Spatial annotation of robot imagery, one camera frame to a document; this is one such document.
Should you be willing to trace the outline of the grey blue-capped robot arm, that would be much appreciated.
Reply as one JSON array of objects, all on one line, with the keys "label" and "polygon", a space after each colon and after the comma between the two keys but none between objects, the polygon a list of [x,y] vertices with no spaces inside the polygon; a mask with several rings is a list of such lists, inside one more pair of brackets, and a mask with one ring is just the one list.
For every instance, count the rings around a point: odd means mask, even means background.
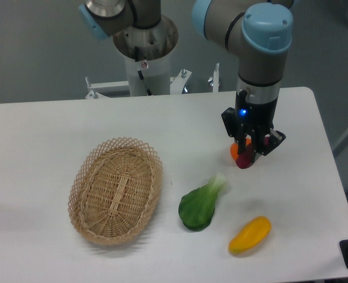
[{"label": "grey blue-capped robot arm", "polygon": [[[195,30],[238,60],[236,102],[222,113],[234,139],[231,155],[239,168],[250,167],[277,148],[285,135],[273,118],[286,57],[292,42],[292,1],[196,1]],[[160,1],[84,1],[79,12],[98,38],[112,38],[126,60],[132,96],[167,94],[163,63],[178,42],[173,22]]]}]

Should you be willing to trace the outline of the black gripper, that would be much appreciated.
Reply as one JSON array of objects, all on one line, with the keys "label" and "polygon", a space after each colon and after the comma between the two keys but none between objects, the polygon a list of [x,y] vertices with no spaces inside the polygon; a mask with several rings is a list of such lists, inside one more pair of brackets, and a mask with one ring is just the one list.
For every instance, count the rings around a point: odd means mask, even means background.
[{"label": "black gripper", "polygon": [[221,114],[227,134],[238,144],[239,156],[246,151],[247,135],[252,134],[253,163],[260,156],[271,153],[286,139],[284,133],[273,129],[277,100],[251,103],[247,101],[247,91],[241,90],[236,94],[235,107],[229,107]]}]

